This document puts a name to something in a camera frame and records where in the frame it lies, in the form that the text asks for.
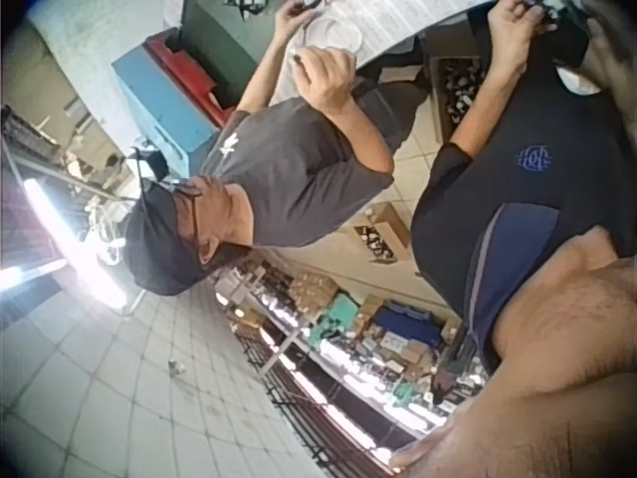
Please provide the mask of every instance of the man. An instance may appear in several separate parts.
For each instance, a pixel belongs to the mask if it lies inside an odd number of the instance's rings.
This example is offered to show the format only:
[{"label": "man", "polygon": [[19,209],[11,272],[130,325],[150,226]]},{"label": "man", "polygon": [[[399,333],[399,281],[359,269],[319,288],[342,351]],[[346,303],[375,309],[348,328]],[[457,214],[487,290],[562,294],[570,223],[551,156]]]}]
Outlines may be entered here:
[{"label": "man", "polygon": [[489,73],[414,216],[419,269],[493,377],[392,457],[410,477],[637,467],[637,262],[619,259],[636,252],[635,156],[607,94],[561,85],[541,19],[520,0],[489,13]]},{"label": "man", "polygon": [[153,185],[132,210],[124,259],[140,287],[179,294],[250,247],[315,242],[391,185],[393,153],[426,89],[352,89],[351,54],[303,48],[291,65],[301,98],[269,107],[286,46],[310,15],[294,0],[279,11],[272,44],[200,175],[173,193]]}]

